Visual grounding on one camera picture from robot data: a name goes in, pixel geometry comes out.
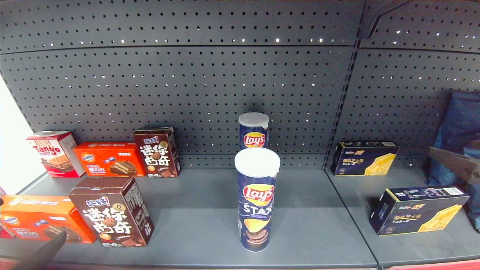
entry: wafer image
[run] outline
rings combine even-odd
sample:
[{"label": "wafer image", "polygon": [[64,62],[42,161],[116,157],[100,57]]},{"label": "wafer image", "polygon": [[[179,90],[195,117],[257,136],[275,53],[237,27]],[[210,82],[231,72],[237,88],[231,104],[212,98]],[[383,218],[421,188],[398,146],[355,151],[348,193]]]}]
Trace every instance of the wafer image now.
[{"label": "wafer image", "polygon": [[52,168],[56,168],[62,172],[70,172],[73,170],[73,166],[70,163],[67,155],[61,155],[50,160],[42,159],[42,163]]},{"label": "wafer image", "polygon": [[386,175],[388,169],[395,159],[395,154],[388,153],[386,155],[377,157],[372,165],[365,169],[364,175]]},{"label": "wafer image", "polygon": [[128,238],[127,240],[123,241],[121,243],[123,246],[126,246],[126,247],[131,247],[131,246],[137,246],[137,242],[135,242],[133,239],[131,238]]},{"label": "wafer image", "polygon": [[438,211],[432,219],[422,224],[417,232],[443,230],[461,208],[461,205],[455,204]]},{"label": "wafer image", "polygon": [[129,161],[116,161],[112,166],[108,168],[111,173],[121,174],[121,175],[135,175],[137,169],[135,165]]},{"label": "wafer image", "polygon": [[74,231],[72,231],[72,230],[70,230],[66,227],[59,227],[59,226],[50,225],[43,232],[45,233],[45,236],[50,237],[50,238],[54,238],[63,231],[66,231],[67,241],[69,241],[69,242],[77,243],[77,242],[80,242],[82,240],[81,237],[76,232],[74,232]]}]

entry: potato chip can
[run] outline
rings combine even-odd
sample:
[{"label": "potato chip can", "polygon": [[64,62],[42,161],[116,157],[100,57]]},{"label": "potato chip can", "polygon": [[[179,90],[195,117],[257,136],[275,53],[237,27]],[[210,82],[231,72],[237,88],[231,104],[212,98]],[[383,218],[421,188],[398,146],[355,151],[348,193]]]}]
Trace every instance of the potato chip can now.
[{"label": "potato chip can", "polygon": [[275,183],[280,157],[272,150],[252,147],[235,156],[239,196],[240,243],[260,252],[270,242]]},{"label": "potato chip can", "polygon": [[266,114],[248,112],[239,116],[240,150],[268,145],[268,122]]}]

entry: cardboard box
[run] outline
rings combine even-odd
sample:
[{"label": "cardboard box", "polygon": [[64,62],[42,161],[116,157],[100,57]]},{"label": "cardboard box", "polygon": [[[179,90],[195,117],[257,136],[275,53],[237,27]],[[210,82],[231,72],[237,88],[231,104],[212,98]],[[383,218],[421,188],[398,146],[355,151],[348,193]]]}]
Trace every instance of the cardboard box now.
[{"label": "cardboard box", "polygon": [[178,177],[180,160],[173,128],[146,128],[133,133],[150,178]]},{"label": "cardboard box", "polygon": [[135,178],[85,178],[69,193],[105,247],[146,246],[153,223]]},{"label": "cardboard box", "polygon": [[[1,209],[2,209],[2,205],[3,205],[3,200],[1,199],[1,197],[5,196],[5,191],[3,191],[3,189],[0,187],[0,213],[1,213]],[[7,228],[7,226],[5,226],[3,224],[3,222],[0,222],[0,238],[13,238],[15,237],[15,234],[9,229]]]},{"label": "cardboard box", "polygon": [[80,177],[85,172],[73,151],[77,143],[71,132],[40,131],[27,141],[52,177]]},{"label": "cardboard box", "polygon": [[386,189],[370,224],[378,235],[443,230],[468,198],[455,186]]},{"label": "cardboard box", "polygon": [[95,235],[66,196],[6,195],[1,222],[23,239],[49,241],[62,231],[69,243],[93,243]]},{"label": "cardboard box", "polygon": [[89,177],[143,177],[135,143],[86,142],[73,149]]},{"label": "cardboard box", "polygon": [[386,175],[400,149],[392,142],[341,141],[335,148],[334,175]]}]

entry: blue bag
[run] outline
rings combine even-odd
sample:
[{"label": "blue bag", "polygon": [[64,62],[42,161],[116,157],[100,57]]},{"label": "blue bag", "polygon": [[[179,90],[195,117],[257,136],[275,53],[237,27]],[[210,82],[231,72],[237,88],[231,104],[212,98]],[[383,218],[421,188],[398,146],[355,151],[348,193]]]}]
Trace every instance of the blue bag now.
[{"label": "blue bag", "polygon": [[[433,147],[480,159],[480,150],[469,144],[480,139],[480,93],[454,92],[444,122],[439,128]],[[432,160],[428,185],[452,185],[463,182],[453,171]],[[480,230],[480,184],[468,184],[470,195],[468,216]]]}]

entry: yellow cheese image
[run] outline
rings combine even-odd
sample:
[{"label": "yellow cheese image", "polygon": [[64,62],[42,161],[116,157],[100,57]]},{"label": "yellow cheese image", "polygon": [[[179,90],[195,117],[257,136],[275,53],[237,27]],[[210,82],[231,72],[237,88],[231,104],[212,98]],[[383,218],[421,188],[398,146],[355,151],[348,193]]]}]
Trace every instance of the yellow cheese image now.
[{"label": "yellow cheese image", "polygon": [[447,224],[452,220],[456,213],[462,208],[461,205],[453,205],[438,213],[429,221],[420,226],[418,233],[443,230]]},{"label": "yellow cheese image", "polygon": [[365,169],[364,175],[386,175],[388,169],[395,159],[395,154],[388,153],[386,155],[377,157],[372,165]]},{"label": "yellow cheese image", "polygon": [[245,226],[247,227],[249,232],[258,233],[270,222],[270,219],[265,221],[256,219],[245,219],[243,222],[245,223]]}]

